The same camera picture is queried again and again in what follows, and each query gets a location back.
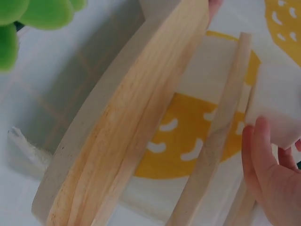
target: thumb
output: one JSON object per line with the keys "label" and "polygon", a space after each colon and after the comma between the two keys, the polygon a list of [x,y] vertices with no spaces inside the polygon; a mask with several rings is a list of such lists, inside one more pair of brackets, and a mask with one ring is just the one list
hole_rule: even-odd
{"label": "thumb", "polygon": [[256,121],[251,148],[251,157],[259,183],[266,183],[278,164],[272,153],[269,122],[264,117],[259,117]]}

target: wooden board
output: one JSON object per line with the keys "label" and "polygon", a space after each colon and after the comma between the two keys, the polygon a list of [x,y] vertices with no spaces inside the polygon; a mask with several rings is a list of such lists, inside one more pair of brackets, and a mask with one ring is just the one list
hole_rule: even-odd
{"label": "wooden board", "polygon": [[251,53],[251,35],[242,33],[208,137],[167,226],[190,226],[222,158]]}
{"label": "wooden board", "polygon": [[85,100],[58,146],[32,203],[32,213],[45,223],[69,169],[78,157],[94,125],[163,19],[146,21],[129,40]]}
{"label": "wooden board", "polygon": [[131,67],[69,170],[48,225],[106,225],[208,23],[183,0]]}
{"label": "wooden board", "polygon": [[242,180],[223,226],[249,226],[255,199]]}

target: yellow pattern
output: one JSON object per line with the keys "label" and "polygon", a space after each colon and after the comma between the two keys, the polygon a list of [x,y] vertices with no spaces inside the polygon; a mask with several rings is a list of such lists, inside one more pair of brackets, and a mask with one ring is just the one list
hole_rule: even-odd
{"label": "yellow pattern", "polygon": [[[207,35],[218,36],[228,40],[237,40],[234,37],[217,33],[207,32]],[[246,83],[253,85],[259,67],[260,60],[252,52]],[[191,152],[197,138],[206,139],[210,121],[204,119],[205,113],[212,113],[215,104],[204,100],[189,97],[183,94],[175,94],[169,105],[162,124],[168,124],[177,119],[178,124],[172,131],[158,130],[152,140],[155,144],[164,143],[166,150],[154,153],[147,150],[135,176],[152,179],[169,179],[188,176],[193,170],[196,159],[191,161],[181,160],[181,155]],[[238,124],[243,121],[244,114],[236,113],[230,130],[230,137],[226,143],[222,161],[235,155],[241,149],[241,135],[236,134]]]}
{"label": "yellow pattern", "polygon": [[273,41],[301,66],[301,1],[265,0],[265,3]]}

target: finger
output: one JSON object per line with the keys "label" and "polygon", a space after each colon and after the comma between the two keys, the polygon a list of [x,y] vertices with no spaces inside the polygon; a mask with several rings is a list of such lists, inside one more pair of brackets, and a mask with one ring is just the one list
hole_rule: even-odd
{"label": "finger", "polygon": [[255,199],[259,203],[262,203],[262,191],[251,158],[251,143],[253,131],[254,128],[252,126],[247,126],[243,130],[241,158],[247,187],[253,194]]}
{"label": "finger", "polygon": [[279,164],[290,169],[290,170],[297,170],[297,165],[295,160],[292,156],[292,149],[289,148],[284,150],[282,148],[278,148],[278,160]]}
{"label": "finger", "polygon": [[296,146],[297,150],[298,150],[299,152],[301,152],[301,140],[298,140],[298,141],[295,143],[295,146]]}
{"label": "finger", "polygon": [[270,143],[269,122],[264,117],[256,120],[251,147],[254,169],[259,183],[262,185],[269,180],[273,168],[277,166]]}
{"label": "finger", "polygon": [[223,0],[209,0],[209,24],[222,5]]}

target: wooden edge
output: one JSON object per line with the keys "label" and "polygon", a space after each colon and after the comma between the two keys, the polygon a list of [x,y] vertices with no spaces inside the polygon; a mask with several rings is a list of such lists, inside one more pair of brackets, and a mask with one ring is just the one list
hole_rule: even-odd
{"label": "wooden edge", "polygon": [[240,100],[251,54],[251,35],[241,33],[227,83],[211,123],[208,137],[166,226],[191,226],[222,158]]}
{"label": "wooden edge", "polygon": [[208,24],[182,0],[146,45],[69,170],[47,225],[106,225]]}
{"label": "wooden edge", "polygon": [[249,226],[255,199],[242,179],[223,226]]}

